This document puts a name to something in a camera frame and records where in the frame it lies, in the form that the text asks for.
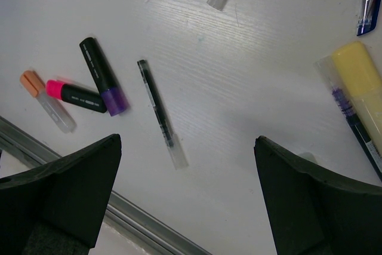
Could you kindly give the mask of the orange cap clear marker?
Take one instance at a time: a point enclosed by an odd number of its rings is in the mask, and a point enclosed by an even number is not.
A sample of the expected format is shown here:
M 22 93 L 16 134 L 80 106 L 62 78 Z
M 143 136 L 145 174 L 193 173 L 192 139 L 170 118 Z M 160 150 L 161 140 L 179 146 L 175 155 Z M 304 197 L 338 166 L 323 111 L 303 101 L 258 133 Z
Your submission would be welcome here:
M 35 71 L 24 71 L 20 76 L 20 83 L 28 93 L 39 102 L 44 111 L 46 111 L 55 125 L 58 126 L 63 133 L 67 134 L 74 131 L 76 127 L 74 120 L 69 116 L 58 100 L 47 94 L 44 82 Z

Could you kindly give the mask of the aluminium table rail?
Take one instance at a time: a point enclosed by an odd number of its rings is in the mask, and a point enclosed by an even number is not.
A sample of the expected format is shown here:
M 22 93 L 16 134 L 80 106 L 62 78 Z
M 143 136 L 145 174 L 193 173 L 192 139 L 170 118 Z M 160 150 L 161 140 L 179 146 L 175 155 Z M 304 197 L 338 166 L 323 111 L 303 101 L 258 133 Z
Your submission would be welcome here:
M 205 254 L 112 190 L 119 135 L 60 156 L 1 119 L 1 149 L 28 167 L 1 179 L 2 254 L 88 254 L 102 223 L 152 254 Z

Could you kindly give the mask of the pink cap black highlighter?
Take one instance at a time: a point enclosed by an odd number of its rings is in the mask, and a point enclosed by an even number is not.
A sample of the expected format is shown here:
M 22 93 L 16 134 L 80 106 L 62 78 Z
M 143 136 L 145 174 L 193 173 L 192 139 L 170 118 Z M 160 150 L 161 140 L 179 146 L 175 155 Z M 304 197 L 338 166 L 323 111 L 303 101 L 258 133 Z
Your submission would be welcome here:
M 93 91 L 62 81 L 48 80 L 45 89 L 50 97 L 91 111 L 106 113 L 101 96 Z

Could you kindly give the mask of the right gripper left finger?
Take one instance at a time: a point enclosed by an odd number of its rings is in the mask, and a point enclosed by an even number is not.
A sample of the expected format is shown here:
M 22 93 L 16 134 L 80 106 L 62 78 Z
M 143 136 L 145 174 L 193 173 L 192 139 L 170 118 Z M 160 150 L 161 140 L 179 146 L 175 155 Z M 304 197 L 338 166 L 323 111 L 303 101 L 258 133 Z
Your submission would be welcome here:
M 88 254 L 122 157 L 112 134 L 75 153 L 1 178 L 1 254 Z

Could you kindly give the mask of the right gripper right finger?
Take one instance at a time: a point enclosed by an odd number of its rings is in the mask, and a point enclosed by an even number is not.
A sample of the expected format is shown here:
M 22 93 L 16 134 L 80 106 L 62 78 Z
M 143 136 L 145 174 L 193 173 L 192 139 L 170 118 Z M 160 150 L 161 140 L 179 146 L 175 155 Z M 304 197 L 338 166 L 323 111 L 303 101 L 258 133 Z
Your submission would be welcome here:
M 254 156 L 278 254 L 381 254 L 381 187 L 264 136 L 256 139 Z

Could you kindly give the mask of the black ink clear pen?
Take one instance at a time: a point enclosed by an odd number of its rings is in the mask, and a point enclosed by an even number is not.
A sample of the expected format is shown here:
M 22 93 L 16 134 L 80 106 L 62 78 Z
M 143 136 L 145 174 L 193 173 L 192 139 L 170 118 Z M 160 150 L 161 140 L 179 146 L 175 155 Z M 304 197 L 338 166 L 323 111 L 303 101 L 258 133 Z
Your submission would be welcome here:
M 159 128 L 161 129 L 168 152 L 171 156 L 174 168 L 176 170 L 186 168 L 189 166 L 188 161 L 184 155 L 179 138 L 172 128 L 170 118 L 167 115 L 166 108 L 150 71 L 149 64 L 146 60 L 139 60 L 137 62 L 137 66 L 146 87 L 147 94 L 156 115 L 156 119 L 159 124 Z

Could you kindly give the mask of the purple cap black highlighter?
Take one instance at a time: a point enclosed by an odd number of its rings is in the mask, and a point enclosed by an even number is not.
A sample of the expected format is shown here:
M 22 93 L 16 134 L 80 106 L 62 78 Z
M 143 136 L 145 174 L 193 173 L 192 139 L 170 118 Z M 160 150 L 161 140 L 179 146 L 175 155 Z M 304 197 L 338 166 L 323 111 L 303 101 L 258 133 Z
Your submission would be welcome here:
M 129 104 L 97 40 L 87 37 L 79 47 L 110 116 L 124 113 Z

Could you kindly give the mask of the yellow pastel highlighter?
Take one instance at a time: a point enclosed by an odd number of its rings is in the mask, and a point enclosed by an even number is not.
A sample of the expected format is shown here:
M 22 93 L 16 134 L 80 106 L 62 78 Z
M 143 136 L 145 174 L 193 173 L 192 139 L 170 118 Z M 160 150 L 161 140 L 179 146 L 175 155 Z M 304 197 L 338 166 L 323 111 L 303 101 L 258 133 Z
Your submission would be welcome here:
M 338 74 L 376 148 L 381 150 L 381 76 L 360 41 L 332 53 Z

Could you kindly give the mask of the red blue clip pen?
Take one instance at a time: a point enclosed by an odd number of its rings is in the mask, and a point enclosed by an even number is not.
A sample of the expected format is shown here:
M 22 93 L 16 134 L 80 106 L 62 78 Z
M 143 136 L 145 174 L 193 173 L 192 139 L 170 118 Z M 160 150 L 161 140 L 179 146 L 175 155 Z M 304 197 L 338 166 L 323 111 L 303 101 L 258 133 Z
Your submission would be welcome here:
M 377 25 L 381 0 L 361 0 L 357 21 L 357 36 L 373 31 Z

